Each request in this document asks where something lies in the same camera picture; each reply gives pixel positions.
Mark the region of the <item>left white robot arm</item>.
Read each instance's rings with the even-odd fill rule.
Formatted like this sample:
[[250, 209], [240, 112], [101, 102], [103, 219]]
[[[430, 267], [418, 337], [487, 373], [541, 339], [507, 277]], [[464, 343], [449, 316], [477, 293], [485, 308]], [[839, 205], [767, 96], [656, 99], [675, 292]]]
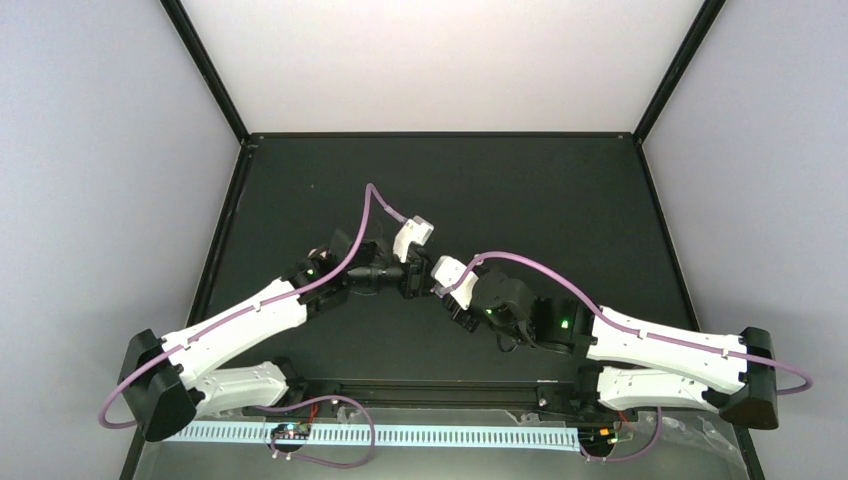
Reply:
[[128, 342], [119, 373], [121, 394], [143, 438], [165, 440], [198, 417], [242, 407], [280, 404], [294, 380], [280, 360], [248, 367], [227, 362], [347, 301], [354, 287], [395, 288], [405, 298], [429, 293], [432, 262], [424, 250], [433, 232], [407, 221], [391, 244], [355, 244], [343, 231], [252, 297], [183, 330], [143, 330]]

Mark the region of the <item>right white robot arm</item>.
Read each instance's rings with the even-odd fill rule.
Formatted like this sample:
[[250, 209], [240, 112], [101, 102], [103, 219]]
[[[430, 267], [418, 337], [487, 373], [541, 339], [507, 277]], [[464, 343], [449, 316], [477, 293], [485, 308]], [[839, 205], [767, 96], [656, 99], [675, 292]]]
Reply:
[[501, 272], [464, 275], [439, 267], [435, 292], [454, 320], [473, 332], [489, 327], [499, 339], [586, 359], [569, 401], [580, 417], [605, 410], [698, 409], [757, 430], [779, 425], [770, 334], [748, 327], [737, 335], [686, 331], [602, 307], [593, 312], [567, 298], [543, 298]]

